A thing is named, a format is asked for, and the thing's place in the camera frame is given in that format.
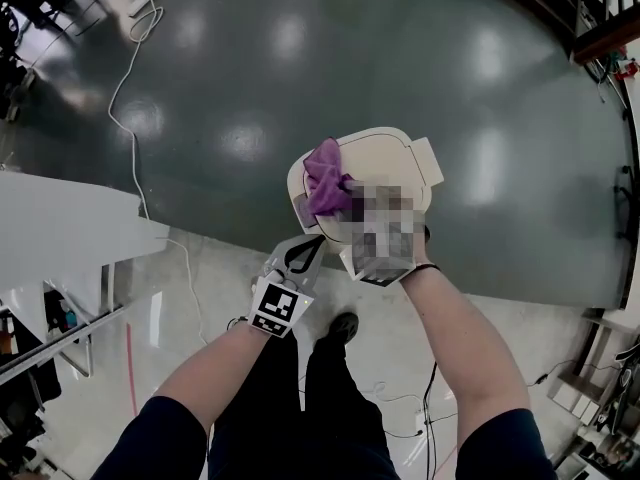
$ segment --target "sleeve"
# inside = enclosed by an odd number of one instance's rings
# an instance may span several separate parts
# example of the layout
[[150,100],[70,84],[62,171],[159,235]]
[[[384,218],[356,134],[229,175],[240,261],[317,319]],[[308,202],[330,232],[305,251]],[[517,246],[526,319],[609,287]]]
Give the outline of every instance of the sleeve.
[[207,434],[181,403],[152,397],[127,426],[92,480],[200,478]]
[[500,414],[467,438],[458,455],[456,480],[477,478],[556,479],[531,411]]

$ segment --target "wooden beam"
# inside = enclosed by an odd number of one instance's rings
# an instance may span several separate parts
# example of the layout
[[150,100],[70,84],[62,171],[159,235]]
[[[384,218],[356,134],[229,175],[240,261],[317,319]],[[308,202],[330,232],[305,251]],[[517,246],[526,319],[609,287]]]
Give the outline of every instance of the wooden beam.
[[576,39],[573,60],[580,65],[640,37],[640,5],[625,9]]

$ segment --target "shiny floor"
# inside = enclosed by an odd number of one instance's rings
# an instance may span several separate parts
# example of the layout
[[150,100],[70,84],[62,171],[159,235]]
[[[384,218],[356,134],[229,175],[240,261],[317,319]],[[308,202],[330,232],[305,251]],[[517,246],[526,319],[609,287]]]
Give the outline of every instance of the shiny floor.
[[[171,237],[188,247],[195,290],[204,313],[204,334],[213,339],[224,332],[231,318],[247,312],[251,300],[249,280],[266,255],[182,231],[174,230]],[[201,346],[182,249],[170,245],[161,253],[119,265],[116,284],[118,300],[138,299],[138,302],[127,315],[95,333],[93,378],[78,377],[66,363],[57,361],[63,395],[46,406],[48,437],[43,440],[43,449],[75,480],[91,476],[132,418],[125,323],[132,326],[138,408]],[[379,404],[387,431],[414,434],[414,414],[419,407],[415,398],[379,400],[405,394],[421,396],[433,364],[418,317],[402,289],[395,286],[381,291],[353,283],[345,273],[333,269],[322,270],[316,288],[316,305],[295,329],[300,377],[304,375],[313,340],[322,335],[332,314],[344,305],[355,305],[361,327],[347,347],[352,376],[366,396]],[[482,297],[471,299],[502,333],[529,383],[567,358],[581,329],[580,312],[570,308]],[[380,382],[385,382],[386,387],[376,398],[372,392],[380,389]],[[575,431],[577,419],[546,397],[549,382],[531,388],[530,393],[546,450],[551,454]],[[440,375],[431,405],[434,420],[456,411],[455,400]],[[442,466],[436,478],[453,479],[456,417],[434,423],[434,430],[438,466]],[[400,477],[424,480],[424,436],[410,439],[388,436],[387,442]]]
[[[135,46],[130,1],[94,6],[40,58],[3,148],[16,168],[136,191],[130,140],[106,115]],[[466,292],[618,307],[619,105],[512,2],[157,2],[165,16],[116,105],[155,220],[269,251],[299,232],[293,161],[394,126],[433,145],[433,254]],[[19,53],[35,60],[55,36],[31,30]]]

